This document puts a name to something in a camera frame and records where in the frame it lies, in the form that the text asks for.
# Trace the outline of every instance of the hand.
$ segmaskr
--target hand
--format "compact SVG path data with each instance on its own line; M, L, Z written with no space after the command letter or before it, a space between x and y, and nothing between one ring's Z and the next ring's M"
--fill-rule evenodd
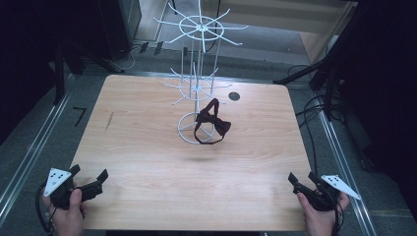
M307 223L307 234L310 236L331 235L335 223L334 210L317 211L302 193L297 194L298 201L304 210L304 217ZM337 206L339 212L347 208L350 201L346 194L340 192L340 206Z
M50 199L43 196L43 202L49 207L49 214L53 214L52 222L59 236L84 235L84 215L87 213L87 206L81 203L82 194L81 190L75 189L71 194L69 209L57 208L56 211Z

